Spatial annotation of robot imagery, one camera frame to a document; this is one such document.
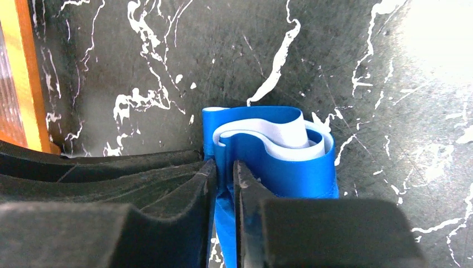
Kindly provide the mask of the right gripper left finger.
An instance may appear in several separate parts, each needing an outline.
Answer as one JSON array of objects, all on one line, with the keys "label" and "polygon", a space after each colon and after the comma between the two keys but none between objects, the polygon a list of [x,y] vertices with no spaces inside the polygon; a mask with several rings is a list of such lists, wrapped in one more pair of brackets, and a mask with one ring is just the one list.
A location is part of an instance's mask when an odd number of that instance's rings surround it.
[{"label": "right gripper left finger", "polygon": [[216,165],[204,163],[142,209],[108,202],[1,204],[1,266],[207,267]]}]

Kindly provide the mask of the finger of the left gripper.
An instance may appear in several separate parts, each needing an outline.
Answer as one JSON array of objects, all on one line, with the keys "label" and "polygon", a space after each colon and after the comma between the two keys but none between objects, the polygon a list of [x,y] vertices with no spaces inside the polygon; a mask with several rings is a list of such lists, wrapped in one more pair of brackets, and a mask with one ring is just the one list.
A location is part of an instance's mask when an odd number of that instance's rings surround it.
[{"label": "finger of the left gripper", "polygon": [[49,183],[1,176],[1,204],[108,202],[130,203],[142,209],[189,181],[204,164],[171,166],[91,183]]}]

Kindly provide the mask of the blue underwear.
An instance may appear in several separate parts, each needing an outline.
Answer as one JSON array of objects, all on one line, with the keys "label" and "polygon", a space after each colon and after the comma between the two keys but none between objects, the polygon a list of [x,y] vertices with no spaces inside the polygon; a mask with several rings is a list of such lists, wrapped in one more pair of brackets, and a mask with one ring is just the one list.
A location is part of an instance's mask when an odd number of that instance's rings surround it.
[{"label": "blue underwear", "polygon": [[227,267],[237,266],[233,163],[240,160],[279,197],[338,198],[335,140],[327,126],[289,106],[202,110],[205,160],[218,174],[216,233]]}]

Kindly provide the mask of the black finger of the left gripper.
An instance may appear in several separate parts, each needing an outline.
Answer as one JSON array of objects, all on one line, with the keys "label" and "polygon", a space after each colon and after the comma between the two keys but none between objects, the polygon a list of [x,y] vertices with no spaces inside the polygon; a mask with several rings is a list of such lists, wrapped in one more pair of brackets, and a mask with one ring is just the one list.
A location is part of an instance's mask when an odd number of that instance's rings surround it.
[{"label": "black finger of the left gripper", "polygon": [[89,183],[200,162],[195,150],[145,155],[68,158],[1,141],[1,174],[52,183]]}]

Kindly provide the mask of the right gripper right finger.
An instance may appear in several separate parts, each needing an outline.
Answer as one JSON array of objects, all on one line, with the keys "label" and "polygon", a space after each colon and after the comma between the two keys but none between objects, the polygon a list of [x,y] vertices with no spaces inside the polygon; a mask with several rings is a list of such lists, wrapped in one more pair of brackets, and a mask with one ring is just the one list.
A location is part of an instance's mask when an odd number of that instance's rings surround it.
[{"label": "right gripper right finger", "polygon": [[233,166],[238,267],[427,267],[403,212],[376,199],[280,198]]}]

